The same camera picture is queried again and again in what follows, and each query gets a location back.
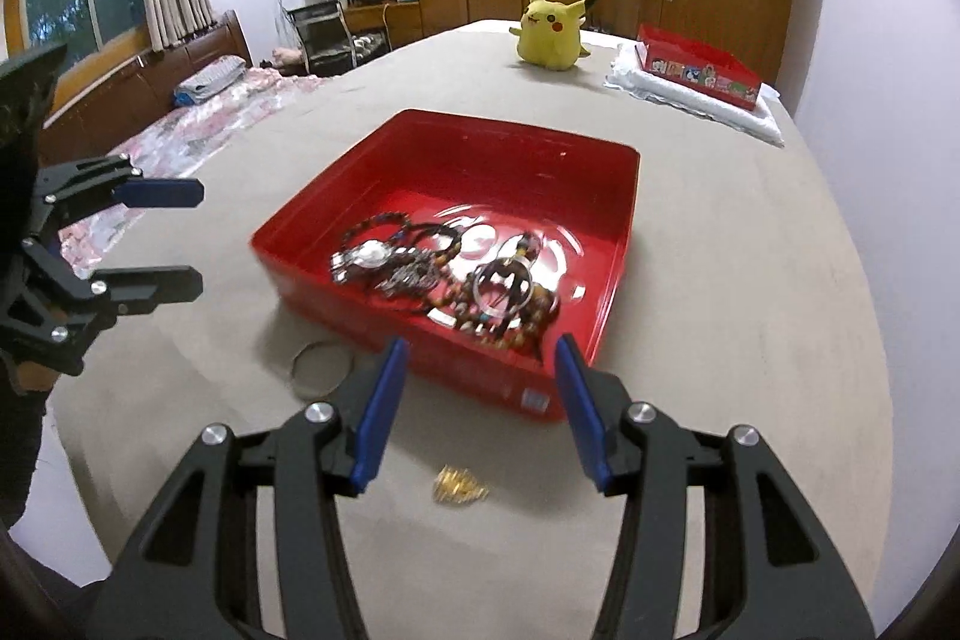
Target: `white towel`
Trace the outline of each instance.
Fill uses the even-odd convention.
[[[668,104],[698,118],[722,122],[724,125],[745,131],[778,148],[784,146],[784,136],[776,125],[776,119],[770,112],[767,102],[763,99],[765,95],[776,96],[776,91],[768,85],[760,89],[754,111],[748,112],[719,98],[702,94],[693,88],[645,71],[640,66],[636,44],[621,44],[620,52],[613,59],[611,66],[611,72],[604,83],[608,88],[629,92],[630,95],[642,100]]]

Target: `metal screw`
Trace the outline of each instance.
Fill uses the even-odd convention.
[[[633,423],[650,423],[656,418],[656,408],[646,402],[634,402],[627,408],[627,415]]]
[[[333,418],[333,405],[326,402],[314,402],[304,410],[304,415],[310,423],[327,423]]]
[[[760,433],[752,426],[738,426],[733,430],[733,439],[741,445],[752,448],[760,442]]]
[[[219,445],[224,439],[227,439],[227,427],[222,423],[210,424],[200,435],[200,440],[203,440],[205,445]]]

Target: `wooden desk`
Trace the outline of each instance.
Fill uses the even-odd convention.
[[[419,1],[407,1],[404,4],[349,6],[344,9],[344,19],[352,34],[387,28],[394,47],[403,47],[424,37]]]

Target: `blue gripper pad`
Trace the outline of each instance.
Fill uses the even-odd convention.
[[[203,183],[137,177],[114,188],[113,197],[128,207],[190,209],[203,201]]]
[[[407,372],[410,346],[403,339],[395,339],[388,348],[376,387],[356,428],[354,440],[355,462],[350,482],[357,493],[362,493],[380,471],[387,439],[394,424],[400,395]]]
[[[604,424],[587,388],[584,360],[572,336],[564,335],[557,341],[554,367],[580,464],[597,491],[603,493],[613,480],[604,447]]]

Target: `watch face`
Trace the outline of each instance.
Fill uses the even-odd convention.
[[[362,269],[378,269],[390,258],[390,245],[379,239],[368,239],[353,250],[352,261]]]

